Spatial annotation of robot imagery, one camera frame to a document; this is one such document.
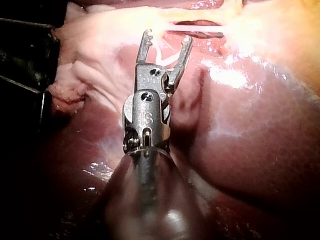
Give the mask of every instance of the screw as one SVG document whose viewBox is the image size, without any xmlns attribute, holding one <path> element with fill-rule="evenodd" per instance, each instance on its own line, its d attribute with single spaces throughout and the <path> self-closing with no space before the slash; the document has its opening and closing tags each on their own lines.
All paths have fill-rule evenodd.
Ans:
<svg viewBox="0 0 320 240">
<path fill-rule="evenodd" d="M 154 96 L 150 92 L 144 92 L 141 95 L 141 100 L 145 103 L 150 103 L 154 99 Z"/>
<path fill-rule="evenodd" d="M 160 74 L 161 74 L 161 71 L 160 71 L 159 68 L 154 68 L 154 69 L 152 69 L 152 70 L 150 71 L 150 75 L 151 75 L 152 77 L 159 77 Z"/>
</svg>

